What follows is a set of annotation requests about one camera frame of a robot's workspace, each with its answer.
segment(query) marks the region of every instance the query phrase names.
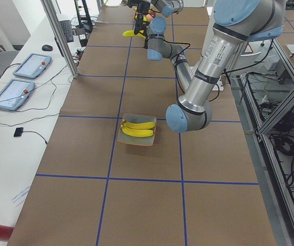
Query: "blue joint cap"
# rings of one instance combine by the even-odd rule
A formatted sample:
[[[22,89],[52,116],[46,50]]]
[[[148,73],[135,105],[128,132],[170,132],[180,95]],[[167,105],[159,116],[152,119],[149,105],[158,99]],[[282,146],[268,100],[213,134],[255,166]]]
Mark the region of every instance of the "blue joint cap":
[[[147,50],[147,57],[148,57],[148,60],[162,60],[163,59],[163,56],[160,52],[158,52],[156,50],[151,50],[151,49]]]
[[[217,24],[228,27],[242,22],[258,6],[260,0],[218,0],[213,8]]]
[[[186,132],[188,129],[187,117],[183,110],[176,104],[167,108],[166,122],[169,128],[175,132]]]
[[[172,5],[167,5],[162,10],[162,15],[166,18],[169,17],[174,12],[174,7]]]
[[[162,17],[154,18],[149,24],[149,28],[155,34],[164,34],[166,27],[167,27],[166,21]]]
[[[267,39],[272,39],[272,38],[276,38],[279,37],[282,32],[284,31],[284,26],[280,26],[271,30],[268,30],[266,32],[261,32],[261,33],[257,33],[253,36],[249,36],[248,38],[248,42],[254,42],[254,41],[263,41],[263,40],[267,40]]]

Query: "computer mouse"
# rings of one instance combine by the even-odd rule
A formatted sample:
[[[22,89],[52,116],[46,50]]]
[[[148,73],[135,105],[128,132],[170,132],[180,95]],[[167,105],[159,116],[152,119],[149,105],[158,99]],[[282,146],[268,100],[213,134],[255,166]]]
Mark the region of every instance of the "computer mouse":
[[[43,45],[42,50],[43,51],[52,51],[53,47],[51,45]]]

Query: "label sticker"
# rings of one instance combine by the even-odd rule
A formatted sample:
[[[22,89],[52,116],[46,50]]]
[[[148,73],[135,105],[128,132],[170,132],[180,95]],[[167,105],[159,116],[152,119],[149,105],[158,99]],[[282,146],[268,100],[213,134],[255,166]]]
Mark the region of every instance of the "label sticker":
[[[196,73],[194,74],[194,76],[202,81],[205,81],[205,82],[207,82],[209,84],[213,84],[213,85],[215,85],[219,81],[219,78],[214,78],[214,77],[210,77],[208,75],[205,75],[201,71],[199,71],[198,69],[197,69]]]
[[[217,56],[214,58],[213,64],[217,65],[217,66],[222,66],[223,61],[225,60],[225,58],[227,57],[228,53],[227,52],[227,46],[225,44],[222,44]]]
[[[212,41],[211,41],[210,44],[209,44],[209,47],[208,47],[206,53],[205,53],[205,56],[206,56],[206,57],[209,57],[209,56],[212,54],[212,52],[213,52],[213,50],[214,50],[214,47],[215,47],[216,43],[217,43],[217,42],[216,42],[215,39],[213,38]]]
[[[27,194],[29,192],[30,186],[26,187],[23,191],[21,191],[18,195],[12,198],[12,202],[17,207],[20,203],[25,201]]]

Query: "banana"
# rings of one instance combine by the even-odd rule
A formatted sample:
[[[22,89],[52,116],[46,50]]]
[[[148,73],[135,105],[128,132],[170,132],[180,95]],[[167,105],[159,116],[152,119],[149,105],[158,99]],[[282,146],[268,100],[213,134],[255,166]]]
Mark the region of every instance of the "banana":
[[[128,128],[137,129],[137,130],[146,130],[151,129],[156,126],[155,122],[145,122],[145,123],[132,123],[123,119],[123,125]]]
[[[153,135],[153,130],[137,130],[121,125],[122,131],[132,137],[150,137]]]

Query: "white desk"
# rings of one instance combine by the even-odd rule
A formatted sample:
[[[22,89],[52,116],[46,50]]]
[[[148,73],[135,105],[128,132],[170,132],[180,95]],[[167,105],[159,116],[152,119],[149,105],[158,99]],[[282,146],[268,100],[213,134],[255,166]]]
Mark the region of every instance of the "white desk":
[[[51,45],[53,51],[42,51],[41,47],[44,44]],[[74,36],[74,42],[68,43],[68,45],[72,54],[81,47],[77,36]],[[21,63],[31,53],[52,56],[50,66],[40,77],[34,80],[36,86],[48,81],[66,65],[65,59],[60,55],[54,41],[54,35],[47,18],[41,22],[12,63]],[[0,79],[0,90],[11,78],[14,78],[12,72],[15,68],[9,68]],[[69,69],[65,68],[60,75],[52,80],[57,89],[48,109],[29,110],[21,113],[0,111],[0,123],[13,125],[35,117],[57,114],[66,98],[71,79]],[[54,88],[54,85],[48,82],[36,89],[19,110],[46,107]],[[19,126],[24,127],[24,131],[36,131],[48,140],[56,120],[57,116],[46,117],[20,124]],[[16,206],[12,202],[12,198],[31,185],[46,148],[43,139],[35,133],[23,133],[21,137],[14,138],[15,128],[16,126],[6,127],[0,125],[0,224],[6,226],[15,225],[23,202]],[[0,245],[6,245],[6,242],[0,242]]]

